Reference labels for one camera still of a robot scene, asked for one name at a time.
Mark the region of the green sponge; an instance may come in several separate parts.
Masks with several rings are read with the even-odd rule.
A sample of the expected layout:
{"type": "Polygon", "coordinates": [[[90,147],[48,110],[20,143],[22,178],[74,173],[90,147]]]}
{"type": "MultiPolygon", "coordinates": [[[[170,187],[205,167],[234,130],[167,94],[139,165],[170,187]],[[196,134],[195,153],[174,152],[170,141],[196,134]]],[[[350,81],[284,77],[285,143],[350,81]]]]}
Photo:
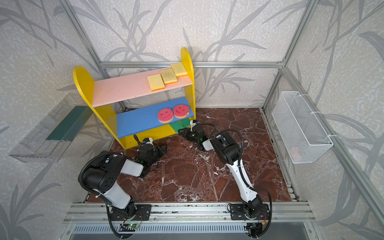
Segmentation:
{"type": "Polygon", "coordinates": [[[178,133],[179,130],[184,128],[184,126],[180,121],[170,123],[169,125],[172,127],[172,129],[175,131],[176,134],[178,133]]]}
{"type": "Polygon", "coordinates": [[[188,128],[191,125],[191,120],[189,118],[183,119],[179,121],[183,128],[188,128]]]}

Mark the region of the pink smiley sponge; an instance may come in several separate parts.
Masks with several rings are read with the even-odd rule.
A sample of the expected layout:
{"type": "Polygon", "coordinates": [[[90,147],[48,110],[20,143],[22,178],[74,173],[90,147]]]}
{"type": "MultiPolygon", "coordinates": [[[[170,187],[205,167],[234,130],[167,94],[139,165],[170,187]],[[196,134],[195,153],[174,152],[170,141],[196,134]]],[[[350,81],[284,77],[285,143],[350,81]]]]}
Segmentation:
{"type": "Polygon", "coordinates": [[[180,104],[173,108],[173,113],[176,118],[184,119],[190,114],[190,108],[187,105],[180,104]]]}
{"type": "Polygon", "coordinates": [[[167,124],[174,119],[174,112],[170,108],[164,108],[158,112],[157,116],[160,123],[167,124]]]}

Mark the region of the orange yellow sponge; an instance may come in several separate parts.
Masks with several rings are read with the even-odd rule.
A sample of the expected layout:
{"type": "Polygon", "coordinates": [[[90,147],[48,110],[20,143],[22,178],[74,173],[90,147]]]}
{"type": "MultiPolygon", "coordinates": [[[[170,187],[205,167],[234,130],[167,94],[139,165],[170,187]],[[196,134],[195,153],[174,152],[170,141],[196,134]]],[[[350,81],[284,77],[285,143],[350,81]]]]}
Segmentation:
{"type": "Polygon", "coordinates": [[[165,88],[165,84],[161,74],[147,76],[147,79],[152,92],[165,88]]]}

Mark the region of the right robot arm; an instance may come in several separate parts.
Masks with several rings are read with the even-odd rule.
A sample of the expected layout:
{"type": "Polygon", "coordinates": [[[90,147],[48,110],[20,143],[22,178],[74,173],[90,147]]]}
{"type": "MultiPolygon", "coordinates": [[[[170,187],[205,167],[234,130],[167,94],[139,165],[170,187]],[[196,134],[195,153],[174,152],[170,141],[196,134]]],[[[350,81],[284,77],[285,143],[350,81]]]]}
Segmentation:
{"type": "Polygon", "coordinates": [[[201,124],[178,130],[178,134],[186,140],[195,143],[202,151],[214,150],[219,160],[224,163],[232,173],[239,188],[244,209],[249,215],[254,214],[262,207],[262,200],[258,191],[254,189],[244,168],[242,155],[244,151],[244,138],[234,129],[226,129],[207,136],[201,124]]]}

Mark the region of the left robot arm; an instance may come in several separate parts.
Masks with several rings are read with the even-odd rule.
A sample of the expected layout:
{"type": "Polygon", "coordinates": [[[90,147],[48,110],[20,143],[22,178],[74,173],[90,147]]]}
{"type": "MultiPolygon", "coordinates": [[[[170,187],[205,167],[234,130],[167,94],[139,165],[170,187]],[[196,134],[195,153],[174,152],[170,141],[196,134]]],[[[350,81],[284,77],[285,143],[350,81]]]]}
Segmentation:
{"type": "Polygon", "coordinates": [[[134,160],[119,153],[103,151],[91,159],[81,170],[78,182],[81,187],[100,197],[107,205],[125,210],[133,200],[118,184],[120,174],[144,178],[151,166],[167,153],[167,145],[145,144],[134,160]]]}

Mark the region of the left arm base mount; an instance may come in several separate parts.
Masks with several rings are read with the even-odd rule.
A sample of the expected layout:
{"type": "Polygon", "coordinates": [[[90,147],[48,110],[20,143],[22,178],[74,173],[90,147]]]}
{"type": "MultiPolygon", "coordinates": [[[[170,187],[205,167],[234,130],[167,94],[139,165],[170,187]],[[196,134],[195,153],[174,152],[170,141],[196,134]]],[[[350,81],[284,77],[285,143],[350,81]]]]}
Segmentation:
{"type": "Polygon", "coordinates": [[[111,221],[148,221],[151,214],[152,205],[133,204],[125,209],[110,208],[111,221]]]}

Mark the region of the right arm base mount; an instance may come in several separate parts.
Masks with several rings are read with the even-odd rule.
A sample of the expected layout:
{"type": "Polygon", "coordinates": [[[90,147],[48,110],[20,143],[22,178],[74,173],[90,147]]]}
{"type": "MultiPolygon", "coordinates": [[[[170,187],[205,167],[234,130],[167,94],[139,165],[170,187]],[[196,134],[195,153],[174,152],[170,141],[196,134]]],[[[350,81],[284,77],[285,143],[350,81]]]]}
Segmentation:
{"type": "Polygon", "coordinates": [[[231,220],[258,220],[258,221],[268,221],[271,216],[271,211],[268,204],[262,204],[261,208],[256,211],[256,214],[253,217],[248,217],[246,211],[244,210],[243,204],[233,204],[229,203],[227,209],[231,214],[231,220]]]}

